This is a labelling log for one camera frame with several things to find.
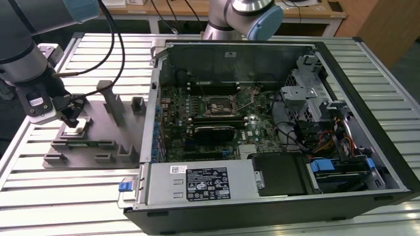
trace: power supply label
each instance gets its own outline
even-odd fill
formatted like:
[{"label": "power supply label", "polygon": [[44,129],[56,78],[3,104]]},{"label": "power supply label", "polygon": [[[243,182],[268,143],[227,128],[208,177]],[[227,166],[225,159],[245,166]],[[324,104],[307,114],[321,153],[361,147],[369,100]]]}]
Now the power supply label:
[{"label": "power supply label", "polygon": [[187,200],[231,199],[228,170],[225,167],[187,170]]}]

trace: blue latch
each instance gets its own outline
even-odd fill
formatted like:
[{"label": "blue latch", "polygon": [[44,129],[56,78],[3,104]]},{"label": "blue latch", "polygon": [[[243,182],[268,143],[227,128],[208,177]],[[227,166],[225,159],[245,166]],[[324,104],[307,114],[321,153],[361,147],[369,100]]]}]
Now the blue latch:
[{"label": "blue latch", "polygon": [[313,172],[317,171],[333,171],[335,166],[331,160],[328,159],[321,159],[321,160],[315,160],[311,162],[311,168]]},{"label": "blue latch", "polygon": [[375,169],[375,163],[373,163],[372,158],[367,158],[367,164],[371,170]]},{"label": "blue latch", "polygon": [[119,192],[131,192],[132,191],[132,182],[121,182],[119,185]]}]

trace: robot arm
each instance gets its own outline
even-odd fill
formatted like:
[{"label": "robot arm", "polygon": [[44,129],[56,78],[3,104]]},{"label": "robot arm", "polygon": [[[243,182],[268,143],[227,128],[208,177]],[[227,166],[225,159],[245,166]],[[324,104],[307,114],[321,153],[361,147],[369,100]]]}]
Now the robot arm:
[{"label": "robot arm", "polygon": [[[0,78],[16,87],[29,121],[60,119],[76,127],[85,100],[73,101],[31,36],[99,15],[100,0],[0,0]],[[273,0],[211,0],[204,39],[267,40],[276,32],[283,11]]]},{"label": "robot arm", "polygon": [[53,78],[55,70],[31,36],[97,15],[97,0],[0,0],[0,78],[16,87],[32,123],[61,119],[76,126],[83,101],[68,107],[71,94],[61,79]]},{"label": "robot arm", "polygon": [[207,40],[267,40],[279,29],[283,10],[275,0],[211,0]]}]

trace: slotted metal surface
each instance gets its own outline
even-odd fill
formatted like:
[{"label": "slotted metal surface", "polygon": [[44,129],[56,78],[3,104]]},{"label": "slotted metal surface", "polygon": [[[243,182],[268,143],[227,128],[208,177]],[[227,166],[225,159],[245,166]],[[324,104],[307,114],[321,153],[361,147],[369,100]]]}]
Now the slotted metal surface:
[{"label": "slotted metal surface", "polygon": [[[125,34],[127,69],[113,91],[123,100],[133,95],[148,98],[152,68],[151,43],[155,39],[197,39],[196,35]],[[420,176],[420,114],[407,92],[389,75],[383,73],[351,38],[273,37],[272,40],[324,41],[341,65],[361,97],[373,111],[392,141]],[[109,34],[85,34],[73,39],[60,71],[79,71],[91,67],[108,52]],[[116,48],[109,60],[95,71],[77,78],[65,78],[71,92],[92,91],[99,80],[112,80],[120,67],[121,50]],[[89,97],[101,100],[101,96]],[[61,122],[29,125],[24,122],[0,167],[0,231],[3,236],[57,235],[143,235],[117,208],[117,184],[137,170],[60,171],[43,168],[43,154],[49,149]],[[133,194],[124,194],[133,201]],[[223,230],[185,235],[297,235],[301,232],[324,235],[419,235],[420,202],[415,199],[397,206],[384,206],[351,220],[313,222],[272,227]]]}]

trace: green circuit board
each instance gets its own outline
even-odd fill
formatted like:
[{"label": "green circuit board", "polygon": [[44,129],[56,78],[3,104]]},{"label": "green circuit board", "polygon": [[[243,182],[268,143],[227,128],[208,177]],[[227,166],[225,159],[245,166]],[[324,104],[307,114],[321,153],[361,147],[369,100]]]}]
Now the green circuit board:
[{"label": "green circuit board", "polygon": [[[240,159],[239,146],[248,144],[255,145],[257,152],[281,151],[275,125],[267,114],[273,92],[257,89],[241,86],[235,95],[193,96],[187,89],[163,88],[165,162]],[[196,143],[195,129],[219,125],[235,126],[233,139]]]}]

